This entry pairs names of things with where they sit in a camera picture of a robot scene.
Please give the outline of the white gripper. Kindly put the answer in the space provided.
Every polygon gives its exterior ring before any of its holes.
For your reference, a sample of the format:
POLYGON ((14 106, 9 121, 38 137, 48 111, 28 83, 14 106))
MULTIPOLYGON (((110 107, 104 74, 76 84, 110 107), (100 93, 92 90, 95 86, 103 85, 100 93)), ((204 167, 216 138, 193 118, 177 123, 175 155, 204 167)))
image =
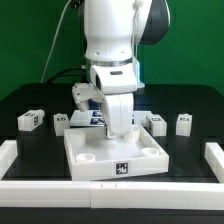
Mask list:
POLYGON ((128 133, 132 126, 137 79, 132 65, 118 67, 90 67, 91 83, 76 83, 72 95, 77 108, 89 109, 89 100, 99 105, 108 136, 128 133))

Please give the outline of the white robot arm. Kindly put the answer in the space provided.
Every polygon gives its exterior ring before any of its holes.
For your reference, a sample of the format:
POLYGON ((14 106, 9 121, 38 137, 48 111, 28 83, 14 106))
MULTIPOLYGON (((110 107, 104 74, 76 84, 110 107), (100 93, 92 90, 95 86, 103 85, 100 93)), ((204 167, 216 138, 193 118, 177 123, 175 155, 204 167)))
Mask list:
POLYGON ((88 83, 72 88, 81 111, 99 104, 108 137, 128 133, 138 89, 135 46, 154 45, 168 32, 167 0, 84 0, 88 83))

